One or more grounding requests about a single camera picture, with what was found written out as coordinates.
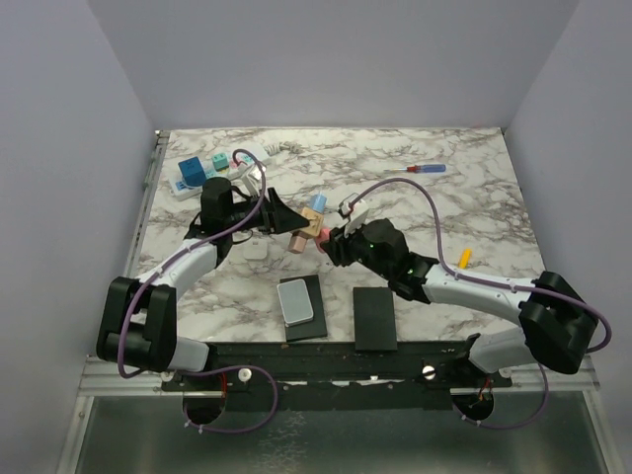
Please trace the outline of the dusty pink USB charger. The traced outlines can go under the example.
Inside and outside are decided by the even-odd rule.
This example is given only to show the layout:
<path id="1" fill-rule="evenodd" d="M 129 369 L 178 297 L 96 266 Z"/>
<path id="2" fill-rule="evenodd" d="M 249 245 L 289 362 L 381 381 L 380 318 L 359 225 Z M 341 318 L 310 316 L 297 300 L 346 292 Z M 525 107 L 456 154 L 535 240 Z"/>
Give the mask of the dusty pink USB charger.
<path id="1" fill-rule="evenodd" d="M 310 237 L 307 234 L 301 231 L 295 232 L 290 238 L 287 250 L 292 254 L 302 254 L 309 240 Z"/>

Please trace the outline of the beige cube socket adapter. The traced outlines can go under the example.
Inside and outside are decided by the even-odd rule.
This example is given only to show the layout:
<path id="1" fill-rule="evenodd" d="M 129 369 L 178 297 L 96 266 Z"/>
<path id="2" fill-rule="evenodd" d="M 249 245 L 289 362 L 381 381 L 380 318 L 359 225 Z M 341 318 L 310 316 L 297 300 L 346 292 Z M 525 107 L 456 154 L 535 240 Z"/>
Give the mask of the beige cube socket adapter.
<path id="1" fill-rule="evenodd" d="M 301 215 L 308 220 L 308 225 L 303 227 L 300 232 L 308 239 L 316 238 L 320 235 L 324 223 L 324 214 L 310 207 L 304 207 Z"/>

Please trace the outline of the light blue USB charger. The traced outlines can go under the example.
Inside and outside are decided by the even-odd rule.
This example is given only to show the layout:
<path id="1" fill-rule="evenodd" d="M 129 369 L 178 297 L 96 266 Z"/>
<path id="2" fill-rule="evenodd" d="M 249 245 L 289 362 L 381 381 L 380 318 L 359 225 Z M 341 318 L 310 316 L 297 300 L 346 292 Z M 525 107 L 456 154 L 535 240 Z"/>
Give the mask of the light blue USB charger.
<path id="1" fill-rule="evenodd" d="M 325 208 L 326 208 L 326 203 L 327 203 L 327 198 L 324 194 L 322 193 L 318 193 L 316 195 L 313 195 L 309 201 L 308 207 L 315 211 L 318 212 L 320 214 L 324 214 L 325 213 Z"/>

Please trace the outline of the white folding plug adapter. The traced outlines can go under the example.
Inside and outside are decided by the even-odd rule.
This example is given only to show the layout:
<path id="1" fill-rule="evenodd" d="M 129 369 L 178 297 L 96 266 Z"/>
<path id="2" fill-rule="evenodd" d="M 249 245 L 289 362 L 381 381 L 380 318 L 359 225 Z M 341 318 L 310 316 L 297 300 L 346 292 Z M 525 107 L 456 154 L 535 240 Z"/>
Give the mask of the white folding plug adapter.
<path id="1" fill-rule="evenodd" d="M 243 256 L 247 261 L 263 261 L 268 257 L 269 244 L 263 240 L 246 242 L 243 248 Z"/>

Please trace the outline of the pink plug adapter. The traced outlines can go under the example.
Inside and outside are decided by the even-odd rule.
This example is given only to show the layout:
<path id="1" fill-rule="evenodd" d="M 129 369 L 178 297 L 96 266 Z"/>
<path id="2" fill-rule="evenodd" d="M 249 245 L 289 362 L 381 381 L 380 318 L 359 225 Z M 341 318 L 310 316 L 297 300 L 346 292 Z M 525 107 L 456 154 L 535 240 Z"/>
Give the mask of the pink plug adapter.
<path id="1" fill-rule="evenodd" d="M 322 254 L 326 253 L 326 250 L 323 248 L 323 245 L 329 242 L 329 240 L 330 240 L 330 232 L 331 232 L 330 228 L 322 227 L 321 230 L 320 230 L 320 233 L 314 239 L 314 242 L 315 242 L 315 245 L 317 247 L 317 250 L 320 253 L 322 253 Z"/>

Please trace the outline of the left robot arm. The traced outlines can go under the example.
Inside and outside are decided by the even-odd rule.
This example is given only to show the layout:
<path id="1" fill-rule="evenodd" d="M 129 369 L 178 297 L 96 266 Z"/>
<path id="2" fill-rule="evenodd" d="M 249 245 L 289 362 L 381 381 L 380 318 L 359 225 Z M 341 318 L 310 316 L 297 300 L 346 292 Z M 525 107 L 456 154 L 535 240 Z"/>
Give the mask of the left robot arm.
<path id="1" fill-rule="evenodd" d="M 96 344 L 98 358 L 138 372 L 183 371 L 199 390 L 215 383 L 218 366 L 208 358 L 209 345 L 177 335 L 179 299 L 226 259 L 234 233 L 257 229 L 282 234 L 308 225 L 273 188 L 238 202 L 236 192 L 225 178 L 207 180 L 200 211 L 178 250 L 142 276 L 119 276 L 111 282 Z"/>

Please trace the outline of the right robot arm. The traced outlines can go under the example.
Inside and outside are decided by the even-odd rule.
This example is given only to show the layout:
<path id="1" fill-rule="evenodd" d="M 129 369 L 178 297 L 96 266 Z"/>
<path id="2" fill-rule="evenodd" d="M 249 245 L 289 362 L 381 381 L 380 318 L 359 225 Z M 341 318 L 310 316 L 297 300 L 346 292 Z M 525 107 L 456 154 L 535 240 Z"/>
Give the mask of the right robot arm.
<path id="1" fill-rule="evenodd" d="M 405 300 L 460 306 L 512 323 L 501 333 L 468 338 L 465 353 L 453 363 L 463 385 L 475 386 L 501 368 L 535 362 L 575 374 L 589 351 L 598 319 L 555 273 L 525 279 L 454 270 L 410 251 L 404 234 L 387 219 L 354 231 L 336 227 L 321 247 L 335 266 L 361 264 Z"/>

